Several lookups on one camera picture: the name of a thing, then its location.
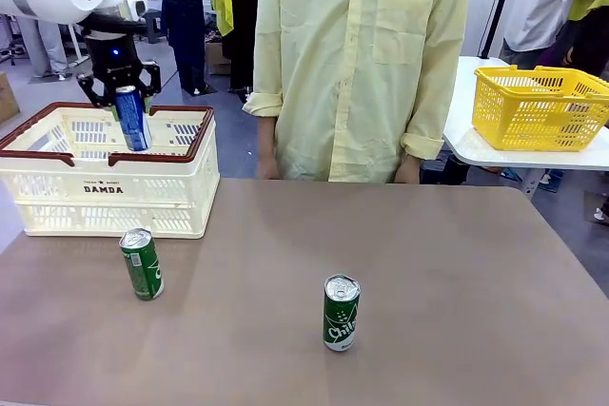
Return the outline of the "person's left hand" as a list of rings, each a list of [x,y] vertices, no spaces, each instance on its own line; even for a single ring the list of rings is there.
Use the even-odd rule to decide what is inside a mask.
[[[395,184],[419,184],[421,160],[412,156],[406,157],[395,173]]]

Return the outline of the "person's right hand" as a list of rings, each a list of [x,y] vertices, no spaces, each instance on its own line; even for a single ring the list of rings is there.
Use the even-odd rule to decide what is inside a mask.
[[[262,180],[280,180],[281,173],[273,156],[262,157],[258,160],[257,176]]]

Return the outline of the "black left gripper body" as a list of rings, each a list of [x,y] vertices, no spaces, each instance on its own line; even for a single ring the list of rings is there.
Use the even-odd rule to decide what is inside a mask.
[[[137,55],[131,34],[106,34],[85,37],[94,77],[106,89],[136,87],[143,65]]]

